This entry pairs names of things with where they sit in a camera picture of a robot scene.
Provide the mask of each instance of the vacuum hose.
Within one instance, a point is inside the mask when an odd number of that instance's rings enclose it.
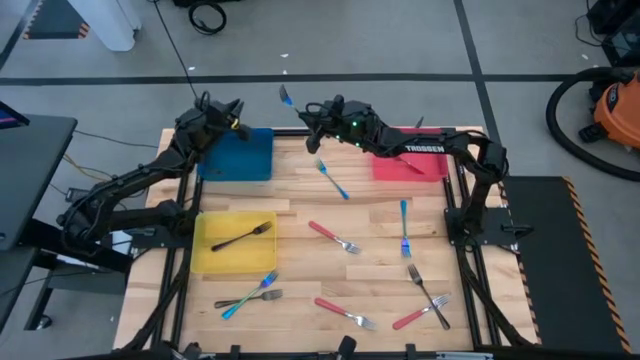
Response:
[[[626,180],[640,181],[640,172],[621,168],[619,166],[608,163],[588,153],[587,151],[573,143],[562,132],[560,126],[558,125],[558,119],[556,118],[556,110],[558,108],[558,102],[560,102],[560,98],[562,98],[564,93],[567,92],[567,90],[569,90],[573,85],[581,81],[599,81],[607,79],[613,79],[614,81],[617,81],[618,77],[615,75],[615,72],[616,69],[609,67],[587,69],[575,74],[574,76],[570,77],[562,84],[560,84],[560,86],[558,86],[558,88],[553,92],[551,98],[549,99],[549,102],[547,103],[547,127],[549,127],[551,136],[553,136],[558,144],[565,148],[565,150],[567,150],[571,155],[607,174]]]

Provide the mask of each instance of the wheel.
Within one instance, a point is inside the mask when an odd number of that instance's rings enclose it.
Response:
[[[46,329],[49,326],[51,326],[53,324],[53,320],[51,320],[50,317],[48,317],[47,315],[42,315],[42,317],[40,318],[40,322],[38,323],[38,327],[36,328],[36,330],[42,330],[42,329]]]

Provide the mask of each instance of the pink tray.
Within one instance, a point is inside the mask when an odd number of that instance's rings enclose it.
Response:
[[[438,134],[440,129],[403,128],[407,134]],[[426,181],[442,180],[449,171],[446,155],[403,154],[398,158],[372,156],[371,167],[374,180],[379,181]]]

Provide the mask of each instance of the black mat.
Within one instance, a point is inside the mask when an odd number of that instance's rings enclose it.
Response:
[[[42,0],[33,12],[23,38],[84,39],[88,32],[89,25],[67,0]]]
[[[504,185],[514,222],[535,228],[519,245],[542,346],[630,352],[573,185],[561,177],[520,176]]]

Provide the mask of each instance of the yellow tray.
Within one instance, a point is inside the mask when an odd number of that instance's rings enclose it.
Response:
[[[220,251],[211,246],[233,239],[271,221],[271,229],[249,235]],[[191,271],[198,274],[246,274],[276,268],[276,214],[274,212],[213,211],[198,215],[193,234]]]

